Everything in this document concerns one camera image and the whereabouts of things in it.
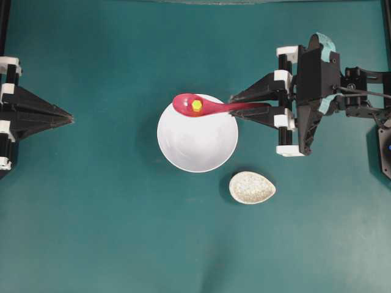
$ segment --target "yellow object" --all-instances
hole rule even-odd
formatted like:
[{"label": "yellow object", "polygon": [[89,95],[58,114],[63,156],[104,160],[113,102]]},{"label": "yellow object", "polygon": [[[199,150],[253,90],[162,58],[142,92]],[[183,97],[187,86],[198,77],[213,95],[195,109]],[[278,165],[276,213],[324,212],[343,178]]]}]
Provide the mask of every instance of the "yellow object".
[{"label": "yellow object", "polygon": [[191,103],[191,107],[193,109],[194,112],[200,112],[201,109],[202,109],[202,103],[199,99],[195,99],[192,103]]}]

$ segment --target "teal table surface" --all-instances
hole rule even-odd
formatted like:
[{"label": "teal table surface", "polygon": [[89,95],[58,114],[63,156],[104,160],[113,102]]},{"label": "teal table surface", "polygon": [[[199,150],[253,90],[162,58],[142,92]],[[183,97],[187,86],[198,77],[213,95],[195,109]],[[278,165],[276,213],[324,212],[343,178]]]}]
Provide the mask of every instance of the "teal table surface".
[{"label": "teal table surface", "polygon": [[[276,69],[278,46],[317,31],[343,69],[388,70],[380,1],[14,1],[6,54],[21,59],[20,85],[76,123],[22,141],[0,182],[0,292],[390,292],[374,121],[325,117],[313,154],[296,158],[275,153],[275,130],[238,121],[233,156],[202,174],[169,164],[156,140],[174,95],[227,101]],[[235,203],[240,170],[277,193]]]}]

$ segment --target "cable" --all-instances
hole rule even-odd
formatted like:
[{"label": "cable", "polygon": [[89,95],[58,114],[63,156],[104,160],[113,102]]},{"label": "cable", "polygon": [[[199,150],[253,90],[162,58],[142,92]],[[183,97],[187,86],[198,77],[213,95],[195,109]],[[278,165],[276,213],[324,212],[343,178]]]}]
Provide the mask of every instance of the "cable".
[{"label": "cable", "polygon": [[386,95],[385,93],[375,93],[375,92],[368,92],[366,90],[354,90],[354,89],[348,89],[347,87],[337,87],[340,90],[343,90],[345,92],[351,92],[351,93],[361,93],[364,95],[373,95],[373,96],[382,96],[384,98],[391,99],[390,95]]}]

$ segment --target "red spoon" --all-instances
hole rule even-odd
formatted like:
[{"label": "red spoon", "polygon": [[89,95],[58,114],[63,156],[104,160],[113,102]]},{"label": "red spoon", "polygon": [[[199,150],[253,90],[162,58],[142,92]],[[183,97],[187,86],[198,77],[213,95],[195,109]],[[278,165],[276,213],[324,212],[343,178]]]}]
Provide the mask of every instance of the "red spoon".
[{"label": "red spoon", "polygon": [[230,112],[233,110],[270,106],[265,103],[220,104],[211,102],[193,93],[181,93],[180,95],[177,95],[172,101],[172,105],[177,112],[189,117],[199,117],[222,112]]}]

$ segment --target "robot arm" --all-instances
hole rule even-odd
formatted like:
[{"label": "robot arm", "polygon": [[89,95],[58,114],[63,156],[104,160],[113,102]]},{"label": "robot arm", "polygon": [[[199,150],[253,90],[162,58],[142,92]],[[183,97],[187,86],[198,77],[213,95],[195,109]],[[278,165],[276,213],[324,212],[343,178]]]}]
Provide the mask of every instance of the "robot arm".
[{"label": "robot arm", "polygon": [[[382,129],[391,113],[391,96],[367,91],[368,83],[383,83],[384,93],[391,93],[391,73],[378,73],[361,68],[340,72],[340,55],[325,35],[311,36],[308,47],[302,45],[277,49],[279,69],[254,85],[231,97],[230,103],[278,101],[279,105],[231,112],[279,131],[276,152],[282,156],[308,156],[316,129],[325,115],[340,110],[348,117],[373,118]],[[297,63],[296,75],[291,64]],[[384,109],[373,108],[367,95],[384,97]],[[296,114],[292,114],[292,101]],[[292,144],[292,132],[298,130],[298,145]]]}]

